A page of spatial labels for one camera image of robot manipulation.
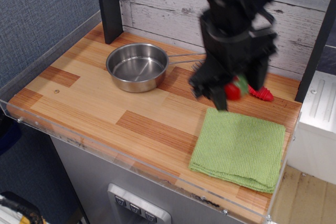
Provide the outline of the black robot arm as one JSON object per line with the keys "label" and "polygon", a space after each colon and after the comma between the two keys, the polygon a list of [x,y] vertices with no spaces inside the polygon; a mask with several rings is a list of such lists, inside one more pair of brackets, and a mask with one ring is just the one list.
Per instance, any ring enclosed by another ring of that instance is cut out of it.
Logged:
{"label": "black robot arm", "polygon": [[276,52],[272,26],[255,29],[257,14],[270,24],[274,17],[265,10],[272,0],[207,0],[209,9],[200,17],[205,61],[190,77],[195,97],[211,100],[216,109],[227,109],[224,86],[243,75],[259,90],[265,81],[268,60]]}

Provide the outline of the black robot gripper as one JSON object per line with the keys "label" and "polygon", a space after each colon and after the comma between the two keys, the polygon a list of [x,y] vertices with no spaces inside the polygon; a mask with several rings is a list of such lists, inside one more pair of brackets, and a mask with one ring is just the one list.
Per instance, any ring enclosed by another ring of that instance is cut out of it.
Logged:
{"label": "black robot gripper", "polygon": [[208,15],[200,18],[206,59],[190,77],[195,97],[209,97],[218,111],[227,111],[223,88],[237,75],[244,75],[254,90],[264,85],[268,59],[276,52],[276,32],[270,27],[248,26],[240,34],[229,36],[215,27]]}

